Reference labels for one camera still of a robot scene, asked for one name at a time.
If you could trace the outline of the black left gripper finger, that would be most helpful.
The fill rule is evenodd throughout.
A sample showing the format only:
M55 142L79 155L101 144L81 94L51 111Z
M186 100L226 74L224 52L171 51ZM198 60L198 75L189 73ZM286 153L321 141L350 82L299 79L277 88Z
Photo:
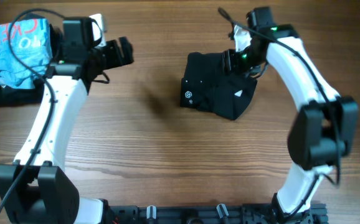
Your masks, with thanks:
M123 65L129 65L134 62L133 58L133 46L130 44L126 37L119 38L121 44L121 50L123 53Z
M121 49L117 44L116 40L110 41L110 67L121 67L123 66L123 57Z

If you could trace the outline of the black t-shirt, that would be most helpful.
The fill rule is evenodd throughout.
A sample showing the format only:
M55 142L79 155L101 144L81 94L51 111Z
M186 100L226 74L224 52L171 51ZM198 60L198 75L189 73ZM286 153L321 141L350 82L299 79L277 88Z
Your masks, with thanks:
M236 120L252 101L257 81L226 74L221 53L190 53L181 78L180 106Z

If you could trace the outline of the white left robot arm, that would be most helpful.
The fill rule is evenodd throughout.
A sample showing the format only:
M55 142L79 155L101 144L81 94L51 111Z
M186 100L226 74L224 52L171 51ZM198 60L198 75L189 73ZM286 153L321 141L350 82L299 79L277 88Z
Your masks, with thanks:
M27 141L12 164L0 165L0 210L12 223L105 223L103 199L81 197L65 175L67 144L94 82L133 62L126 37L105 39L103 16L68 17L56 58L43 81L44 95Z

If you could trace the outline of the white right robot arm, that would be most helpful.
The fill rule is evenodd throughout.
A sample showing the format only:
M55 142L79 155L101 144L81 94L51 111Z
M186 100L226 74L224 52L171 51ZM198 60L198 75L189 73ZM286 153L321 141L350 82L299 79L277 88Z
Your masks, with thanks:
M323 179L340 185L341 159L353 147L358 104L326 82L299 33L290 24L276 24L269 7L248 12L246 25L221 7L218 12L232 24L229 36L235 42L235 52L225 56L226 69L250 74L255 67L271 65L293 98L297 116L287 140L292 165L272 198L267 219L302 222L314 216L311 199Z

